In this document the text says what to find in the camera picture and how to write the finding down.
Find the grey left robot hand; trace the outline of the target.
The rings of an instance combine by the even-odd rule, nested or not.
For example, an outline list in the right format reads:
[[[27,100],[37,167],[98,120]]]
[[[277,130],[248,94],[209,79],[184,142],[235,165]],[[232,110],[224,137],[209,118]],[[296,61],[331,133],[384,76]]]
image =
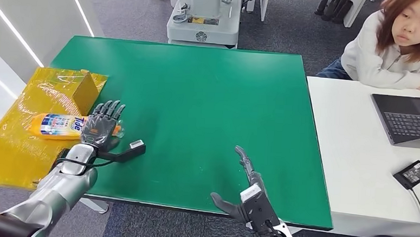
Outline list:
[[[82,128],[81,143],[104,152],[109,152],[119,144],[119,138],[113,136],[118,119],[125,108],[125,104],[119,104],[120,100],[109,100],[94,107]]]

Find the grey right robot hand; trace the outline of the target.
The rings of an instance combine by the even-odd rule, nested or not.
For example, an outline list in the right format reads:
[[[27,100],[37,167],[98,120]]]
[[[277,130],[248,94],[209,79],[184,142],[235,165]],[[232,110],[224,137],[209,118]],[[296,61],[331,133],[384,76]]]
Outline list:
[[[262,176],[259,172],[256,172],[245,150],[239,145],[236,145],[235,152],[239,155],[239,163],[244,168],[249,187],[253,187],[254,185],[259,186],[259,188],[266,194],[267,190],[263,184]],[[228,201],[223,200],[218,193],[213,192],[210,196],[214,205],[221,211],[227,213],[229,216],[243,223],[251,221],[248,218],[248,212],[244,208],[244,200],[242,200],[241,204],[231,204]]]

